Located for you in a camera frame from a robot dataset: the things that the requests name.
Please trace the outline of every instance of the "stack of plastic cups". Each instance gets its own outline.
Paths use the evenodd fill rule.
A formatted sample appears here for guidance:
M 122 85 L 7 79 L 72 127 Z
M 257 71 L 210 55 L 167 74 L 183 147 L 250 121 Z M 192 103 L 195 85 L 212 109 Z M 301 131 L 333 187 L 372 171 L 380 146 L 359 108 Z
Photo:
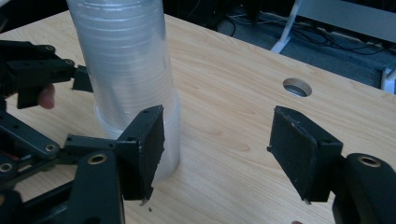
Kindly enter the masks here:
M 90 74 L 95 113 L 117 139 L 134 117 L 163 105 L 164 153 L 154 182 L 179 162 L 179 102 L 162 0 L 67 0 Z

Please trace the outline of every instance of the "wooden tabletop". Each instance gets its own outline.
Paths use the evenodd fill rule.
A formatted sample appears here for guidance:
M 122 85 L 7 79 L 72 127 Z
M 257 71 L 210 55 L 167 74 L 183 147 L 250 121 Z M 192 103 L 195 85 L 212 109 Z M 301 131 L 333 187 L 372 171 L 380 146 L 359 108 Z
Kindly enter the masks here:
M 267 152 L 276 105 L 296 109 L 344 143 L 396 167 L 396 97 L 226 35 L 166 17 L 173 77 L 181 103 L 181 162 L 151 200 L 125 202 L 127 223 L 333 223 L 328 203 L 306 205 Z M 68 12 L 0 35 L 48 44 L 84 64 Z M 312 88 L 297 97 L 283 87 L 295 77 Z M 61 146 L 68 133 L 104 137 L 90 93 L 56 85 L 56 107 L 8 112 Z M 57 166 L 17 186 L 28 200 L 73 179 Z

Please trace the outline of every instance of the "wooden table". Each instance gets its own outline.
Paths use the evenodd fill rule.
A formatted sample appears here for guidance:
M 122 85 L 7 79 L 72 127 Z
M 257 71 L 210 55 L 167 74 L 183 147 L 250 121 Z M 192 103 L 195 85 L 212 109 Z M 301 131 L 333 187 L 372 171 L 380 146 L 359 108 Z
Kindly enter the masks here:
M 181 102 L 181 162 L 151 200 L 125 202 L 127 223 L 332 223 L 332 199 L 306 205 L 267 152 L 274 107 L 296 109 L 344 142 L 343 155 L 371 154 L 396 167 L 396 97 L 314 66 L 166 17 L 174 82 Z M 0 35 L 50 44 L 84 64 L 68 12 Z M 299 78 L 297 97 L 283 81 Z M 61 146 L 68 133 L 103 137 L 93 96 L 56 85 L 56 107 L 8 111 Z M 75 167 L 29 178 L 24 200 L 73 178 Z

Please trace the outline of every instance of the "transparent cylinder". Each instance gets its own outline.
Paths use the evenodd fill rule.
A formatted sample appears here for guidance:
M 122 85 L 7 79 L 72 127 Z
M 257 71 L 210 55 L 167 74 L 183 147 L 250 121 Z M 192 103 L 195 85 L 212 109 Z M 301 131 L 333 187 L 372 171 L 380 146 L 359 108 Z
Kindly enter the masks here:
M 95 114 L 116 139 L 143 109 L 163 105 L 164 153 L 154 182 L 179 162 L 179 102 L 162 0 L 67 0 L 93 88 Z

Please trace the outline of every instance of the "floor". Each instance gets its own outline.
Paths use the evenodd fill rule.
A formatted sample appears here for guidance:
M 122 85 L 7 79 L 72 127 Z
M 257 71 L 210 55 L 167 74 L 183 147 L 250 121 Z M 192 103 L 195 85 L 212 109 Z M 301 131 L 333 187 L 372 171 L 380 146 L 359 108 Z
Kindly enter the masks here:
M 286 18 L 262 12 L 259 22 L 252 24 L 242 7 L 233 9 L 218 31 L 264 49 L 280 38 Z M 298 61 L 380 88 L 385 68 L 396 68 L 396 50 L 381 47 L 378 40 L 363 43 L 338 32 L 314 29 L 315 24 L 299 22 L 294 26 L 291 41 L 281 54 Z

